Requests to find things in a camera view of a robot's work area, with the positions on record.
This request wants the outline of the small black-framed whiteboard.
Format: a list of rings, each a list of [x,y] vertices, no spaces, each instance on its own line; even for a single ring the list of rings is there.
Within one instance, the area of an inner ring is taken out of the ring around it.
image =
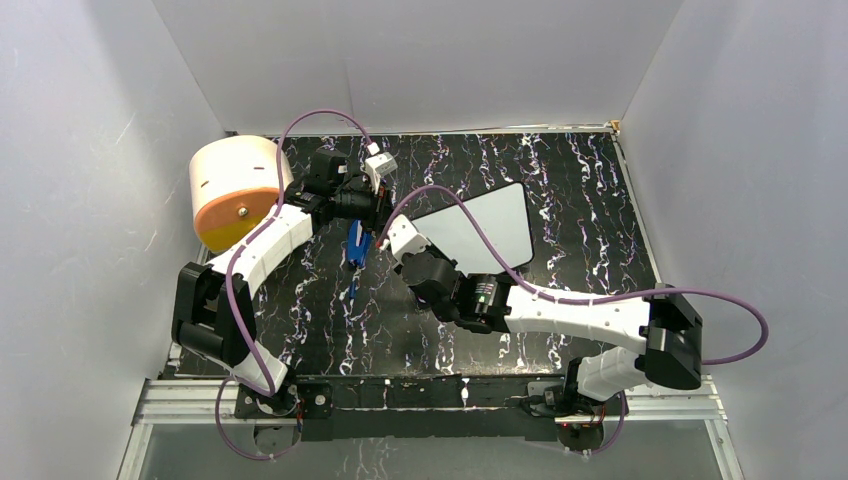
[[[526,190],[513,182],[463,202],[481,227],[482,239],[462,211],[451,205],[422,214],[412,224],[463,274],[501,274],[505,269],[486,247],[490,243],[506,264],[517,269],[535,256]]]

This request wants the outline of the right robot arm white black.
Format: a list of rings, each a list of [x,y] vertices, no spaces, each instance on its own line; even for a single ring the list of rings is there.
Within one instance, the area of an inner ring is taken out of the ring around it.
[[[429,251],[405,255],[396,271],[441,322],[478,334],[548,333],[610,345],[568,366],[563,399],[577,414],[638,385],[701,385],[702,320],[678,293],[612,301],[537,286],[525,290],[505,274],[466,276]]]

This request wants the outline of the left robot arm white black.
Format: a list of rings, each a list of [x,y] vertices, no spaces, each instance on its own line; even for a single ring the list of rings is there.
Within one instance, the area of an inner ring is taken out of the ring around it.
[[[285,187],[269,213],[244,239],[205,264],[187,263],[179,272],[171,326],[172,340],[210,360],[260,394],[275,416],[294,411],[299,400],[288,366],[257,338],[253,298],[270,274],[323,226],[355,220],[378,233],[393,209],[385,176],[395,158],[379,152],[361,172],[347,157],[318,149],[306,174]]]

